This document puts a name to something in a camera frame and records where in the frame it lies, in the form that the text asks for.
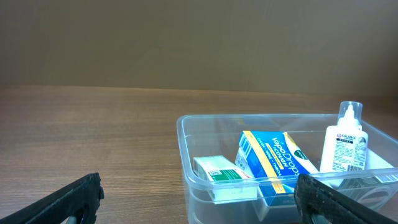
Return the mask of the small dark green box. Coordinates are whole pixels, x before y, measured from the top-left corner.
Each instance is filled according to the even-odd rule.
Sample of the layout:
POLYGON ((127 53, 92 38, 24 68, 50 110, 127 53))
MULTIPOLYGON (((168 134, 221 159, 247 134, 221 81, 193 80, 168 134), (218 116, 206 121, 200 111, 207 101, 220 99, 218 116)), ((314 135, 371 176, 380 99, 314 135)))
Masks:
POLYGON ((345 179, 338 187, 338 191, 378 211, 397 193, 397 175, 345 179))

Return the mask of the blue yellow VapoDrops box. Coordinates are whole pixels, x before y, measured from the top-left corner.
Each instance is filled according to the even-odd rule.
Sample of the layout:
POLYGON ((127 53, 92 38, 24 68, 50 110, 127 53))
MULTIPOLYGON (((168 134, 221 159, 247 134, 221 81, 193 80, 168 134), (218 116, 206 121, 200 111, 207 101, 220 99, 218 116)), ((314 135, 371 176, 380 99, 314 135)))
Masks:
MULTIPOLYGON (((287 132, 243 131, 239 148, 242 149, 255 178, 299 174, 316 174, 318 169, 307 158, 287 132)), ((293 205, 296 183, 284 184, 281 180, 259 186, 259 196, 268 206, 293 205)))

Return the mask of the white green medicine box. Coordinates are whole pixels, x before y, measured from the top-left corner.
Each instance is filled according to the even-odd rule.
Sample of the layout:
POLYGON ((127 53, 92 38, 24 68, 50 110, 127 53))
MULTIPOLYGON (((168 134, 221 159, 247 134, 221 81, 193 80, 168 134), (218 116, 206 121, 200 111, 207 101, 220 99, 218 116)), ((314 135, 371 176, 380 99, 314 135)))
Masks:
MULTIPOLYGON (((193 170, 196 175, 211 182, 223 180, 246 180, 252 176, 222 155, 194 157, 193 170)), ((242 202, 257 197, 257 187, 232 187, 208 191, 215 204, 242 202)))

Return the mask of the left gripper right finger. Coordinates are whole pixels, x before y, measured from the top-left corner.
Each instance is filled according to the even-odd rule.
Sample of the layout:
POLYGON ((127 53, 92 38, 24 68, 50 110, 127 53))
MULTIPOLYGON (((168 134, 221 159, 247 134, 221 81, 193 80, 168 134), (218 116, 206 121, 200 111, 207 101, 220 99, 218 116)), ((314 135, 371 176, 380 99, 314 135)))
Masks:
POLYGON ((307 174, 298 176, 294 199, 304 224, 397 224, 307 174))

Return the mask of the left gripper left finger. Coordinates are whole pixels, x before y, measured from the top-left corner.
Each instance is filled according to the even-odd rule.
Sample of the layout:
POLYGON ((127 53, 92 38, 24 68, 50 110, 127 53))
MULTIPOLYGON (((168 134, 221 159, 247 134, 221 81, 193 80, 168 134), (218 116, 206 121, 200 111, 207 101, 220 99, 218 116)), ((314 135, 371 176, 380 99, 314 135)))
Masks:
POLYGON ((91 173, 52 194, 1 219, 3 224, 62 223, 75 218, 77 223, 94 224, 104 191, 99 173, 91 173))

